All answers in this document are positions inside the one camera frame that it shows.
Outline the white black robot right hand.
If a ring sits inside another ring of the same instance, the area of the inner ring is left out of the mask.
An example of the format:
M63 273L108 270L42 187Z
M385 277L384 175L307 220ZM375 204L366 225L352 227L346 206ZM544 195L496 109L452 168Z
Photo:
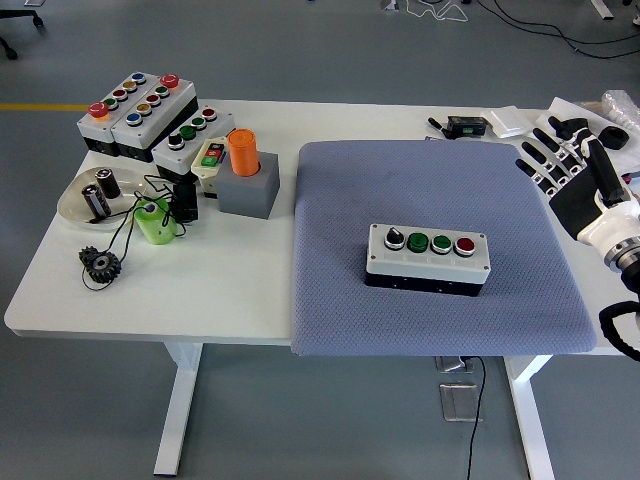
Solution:
M576 241L594 247L607 265L625 255L639 255L639 202L617 174L600 139L585 118L548 118L553 137L533 134L556 155L551 161L531 143L522 149L542 167L523 159L516 166L549 198L564 230Z

